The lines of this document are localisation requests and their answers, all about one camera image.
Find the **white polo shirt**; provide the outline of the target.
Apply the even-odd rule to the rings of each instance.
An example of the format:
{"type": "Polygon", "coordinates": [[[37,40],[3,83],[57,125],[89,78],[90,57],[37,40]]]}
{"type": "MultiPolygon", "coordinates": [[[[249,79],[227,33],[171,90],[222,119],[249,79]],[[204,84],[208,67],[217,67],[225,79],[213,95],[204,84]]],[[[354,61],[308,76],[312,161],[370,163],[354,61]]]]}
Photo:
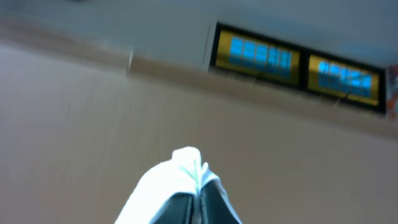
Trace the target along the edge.
{"type": "Polygon", "coordinates": [[[141,177],[115,224],[150,224],[166,201],[177,193],[193,195],[192,224],[202,224],[200,192],[212,180],[233,217],[242,224],[221,179],[210,170],[208,163],[201,161],[200,151],[190,146],[174,150],[171,159],[157,164],[141,177]]]}

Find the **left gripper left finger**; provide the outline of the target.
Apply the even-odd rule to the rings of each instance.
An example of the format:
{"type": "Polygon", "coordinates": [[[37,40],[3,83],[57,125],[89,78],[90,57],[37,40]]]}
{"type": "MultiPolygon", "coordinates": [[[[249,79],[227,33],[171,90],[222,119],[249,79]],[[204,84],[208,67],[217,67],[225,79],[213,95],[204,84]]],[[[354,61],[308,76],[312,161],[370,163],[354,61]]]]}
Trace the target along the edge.
{"type": "Polygon", "coordinates": [[[166,201],[150,224],[192,224],[193,209],[193,195],[177,193],[166,201]]]}

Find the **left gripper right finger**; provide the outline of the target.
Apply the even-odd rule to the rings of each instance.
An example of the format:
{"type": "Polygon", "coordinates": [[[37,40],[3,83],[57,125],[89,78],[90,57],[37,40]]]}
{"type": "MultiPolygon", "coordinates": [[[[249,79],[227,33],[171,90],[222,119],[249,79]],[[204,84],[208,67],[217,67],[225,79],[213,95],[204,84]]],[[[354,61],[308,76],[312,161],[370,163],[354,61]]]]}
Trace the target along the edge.
{"type": "Polygon", "coordinates": [[[238,224],[212,180],[200,192],[202,224],[238,224]]]}

